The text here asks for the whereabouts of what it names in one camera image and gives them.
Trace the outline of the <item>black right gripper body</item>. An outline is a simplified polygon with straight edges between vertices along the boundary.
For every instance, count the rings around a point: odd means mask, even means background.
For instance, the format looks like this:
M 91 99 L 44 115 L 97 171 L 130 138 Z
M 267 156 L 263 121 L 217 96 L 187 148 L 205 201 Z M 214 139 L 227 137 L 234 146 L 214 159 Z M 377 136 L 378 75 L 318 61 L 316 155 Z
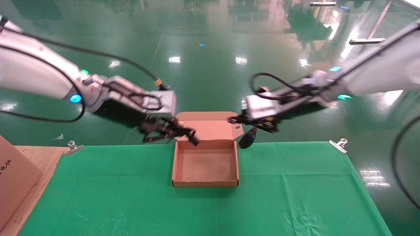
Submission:
M 277 127 L 279 120 L 275 119 L 276 117 L 274 116 L 253 119 L 247 115 L 241 115 L 241 118 L 244 125 L 250 125 L 269 133 L 276 133 L 279 131 Z

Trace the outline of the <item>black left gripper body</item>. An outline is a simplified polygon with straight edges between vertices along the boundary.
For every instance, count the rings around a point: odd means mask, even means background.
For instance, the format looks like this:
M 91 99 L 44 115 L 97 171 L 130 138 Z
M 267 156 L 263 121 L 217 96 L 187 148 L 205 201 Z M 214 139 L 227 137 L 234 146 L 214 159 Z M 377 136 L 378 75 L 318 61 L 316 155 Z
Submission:
M 141 133 L 164 133 L 164 134 L 180 134 L 180 125 L 176 117 L 158 117 L 146 115 L 141 124 Z

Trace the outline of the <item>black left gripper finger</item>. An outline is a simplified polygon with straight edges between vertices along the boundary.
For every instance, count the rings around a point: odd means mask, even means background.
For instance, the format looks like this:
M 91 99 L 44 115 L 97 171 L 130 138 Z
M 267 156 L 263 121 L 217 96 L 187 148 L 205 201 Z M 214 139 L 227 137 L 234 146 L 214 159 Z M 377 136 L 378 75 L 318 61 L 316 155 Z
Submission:
M 188 127 L 176 127 L 176 140 L 188 141 L 193 146 L 198 146 L 200 140 L 196 135 L 196 130 Z
M 151 132 L 145 132 L 142 142 L 143 143 L 151 143 L 151 142 L 156 142 L 159 140 L 164 140 L 164 139 L 174 139 L 175 137 L 175 133 L 173 133 L 172 131 L 161 131 L 161 130 L 155 130 L 155 131 L 151 131 Z

